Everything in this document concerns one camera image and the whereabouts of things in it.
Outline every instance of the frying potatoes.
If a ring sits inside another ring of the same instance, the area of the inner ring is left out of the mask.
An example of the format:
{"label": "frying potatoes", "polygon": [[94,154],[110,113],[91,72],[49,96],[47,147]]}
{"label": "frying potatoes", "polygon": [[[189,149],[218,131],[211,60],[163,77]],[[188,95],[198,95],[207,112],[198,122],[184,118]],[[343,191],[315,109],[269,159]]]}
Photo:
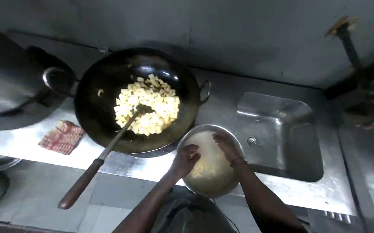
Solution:
{"label": "frying potatoes", "polygon": [[135,118],[128,130],[136,134],[159,134],[177,119],[180,99],[175,96],[175,90],[153,74],[144,80],[128,84],[127,89],[121,89],[114,107],[117,124],[123,127],[136,111],[138,104],[150,106],[154,112],[146,113]]}

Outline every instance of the black wok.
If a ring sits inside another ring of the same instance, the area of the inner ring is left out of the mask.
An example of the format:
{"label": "black wok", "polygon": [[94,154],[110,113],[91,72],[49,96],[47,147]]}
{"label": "black wok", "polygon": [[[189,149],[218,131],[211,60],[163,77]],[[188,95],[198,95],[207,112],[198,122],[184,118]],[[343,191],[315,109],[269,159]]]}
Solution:
{"label": "black wok", "polygon": [[115,99],[136,82],[137,77],[154,74],[167,82],[180,98],[178,118],[160,134],[149,136],[127,131],[113,151],[137,153],[153,151],[180,138],[193,123],[200,104],[200,91],[193,74],[168,54],[148,48],[126,49],[92,65],[82,77],[75,98],[76,116],[90,138],[106,147],[120,130],[115,122]]}

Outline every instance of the steel sink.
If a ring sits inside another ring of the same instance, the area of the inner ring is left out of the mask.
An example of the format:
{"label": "steel sink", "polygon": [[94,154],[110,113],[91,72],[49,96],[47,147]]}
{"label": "steel sink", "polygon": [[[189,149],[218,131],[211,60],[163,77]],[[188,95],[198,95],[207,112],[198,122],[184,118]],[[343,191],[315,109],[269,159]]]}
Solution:
{"label": "steel sink", "polygon": [[237,139],[255,172],[316,182],[324,175],[314,112],[302,101],[244,93]]}

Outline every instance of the red checkered towel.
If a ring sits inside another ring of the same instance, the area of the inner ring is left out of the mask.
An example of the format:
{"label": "red checkered towel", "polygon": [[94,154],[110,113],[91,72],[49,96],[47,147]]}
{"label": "red checkered towel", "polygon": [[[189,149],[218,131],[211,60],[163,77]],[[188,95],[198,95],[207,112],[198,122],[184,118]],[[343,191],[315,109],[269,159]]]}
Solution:
{"label": "red checkered towel", "polygon": [[39,146],[64,155],[76,148],[85,131],[70,121],[59,121],[55,129],[47,133],[39,142]]}

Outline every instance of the wok handle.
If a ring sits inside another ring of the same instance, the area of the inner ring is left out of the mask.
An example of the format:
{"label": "wok handle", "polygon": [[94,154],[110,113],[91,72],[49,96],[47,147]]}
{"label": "wok handle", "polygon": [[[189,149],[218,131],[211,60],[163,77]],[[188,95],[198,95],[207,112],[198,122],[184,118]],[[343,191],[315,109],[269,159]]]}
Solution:
{"label": "wok handle", "polygon": [[82,174],[82,176],[76,181],[76,183],[69,189],[65,196],[60,200],[59,209],[69,209],[75,204],[75,201],[81,196],[83,191],[86,189],[90,181],[93,179],[99,168],[104,164],[105,160],[97,158],[88,169]]}
{"label": "wok handle", "polygon": [[207,91],[207,95],[204,98],[204,100],[200,100],[200,105],[206,103],[210,98],[210,92],[211,92],[211,82],[210,81],[206,80],[206,81],[203,82],[203,84],[200,86],[200,93],[203,90],[203,88],[205,87],[206,83],[209,85],[209,90]]}
{"label": "wok handle", "polygon": [[72,98],[75,97],[74,94],[59,90],[58,88],[55,87],[55,85],[53,85],[55,82],[59,82],[60,80],[66,80],[66,79],[70,79],[70,81],[72,81],[73,83],[79,82],[75,74],[69,71],[66,71],[64,69],[58,68],[58,67],[49,67],[45,69],[45,71],[43,72],[42,78],[43,78],[44,84],[50,89],[54,90],[55,92],[59,94],[63,94],[65,96],[72,97]]}

